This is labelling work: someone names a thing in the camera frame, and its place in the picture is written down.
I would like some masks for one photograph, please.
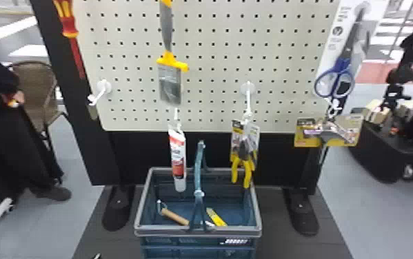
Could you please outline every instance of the basket handle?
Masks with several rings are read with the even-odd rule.
[[[205,193],[201,190],[201,166],[203,162],[203,166],[205,169],[208,170],[208,167],[206,166],[206,157],[204,154],[204,149],[206,148],[205,142],[204,141],[199,141],[197,145],[197,154],[195,156],[195,164],[194,164],[194,184],[195,184],[195,191],[193,193],[195,197],[195,204],[193,207],[193,214],[190,219],[190,224],[189,224],[189,229],[188,231],[192,231],[194,228],[194,220],[197,216],[198,210],[200,211],[201,215],[201,220],[202,220],[202,225],[203,225],[203,230],[204,232],[209,232],[212,231],[214,228],[208,227],[206,225],[206,220],[205,220],[205,203],[203,202],[203,197],[205,196]]]

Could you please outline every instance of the pliers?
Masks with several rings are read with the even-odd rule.
[[[256,153],[250,152],[250,146],[246,139],[240,141],[238,156],[234,157],[232,162],[232,183],[236,183],[239,177],[239,165],[245,169],[245,178],[243,179],[243,187],[248,189],[251,182],[251,173],[256,169],[254,160]]]

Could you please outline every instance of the caulk tube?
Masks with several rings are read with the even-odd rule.
[[[172,177],[176,191],[183,192],[186,188],[187,161],[185,158],[185,135],[179,129],[169,125],[169,144],[171,147]]]

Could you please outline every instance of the red floor marking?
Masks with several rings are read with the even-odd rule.
[[[363,63],[356,77],[356,83],[385,84],[388,72],[397,66],[398,64],[389,63]]]

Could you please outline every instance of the wicker chair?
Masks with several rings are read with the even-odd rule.
[[[68,115],[58,110],[55,90],[57,80],[50,65],[40,61],[21,61],[8,66],[19,77],[19,89],[26,97],[25,111],[41,138],[54,156],[48,127],[60,116],[69,122]]]

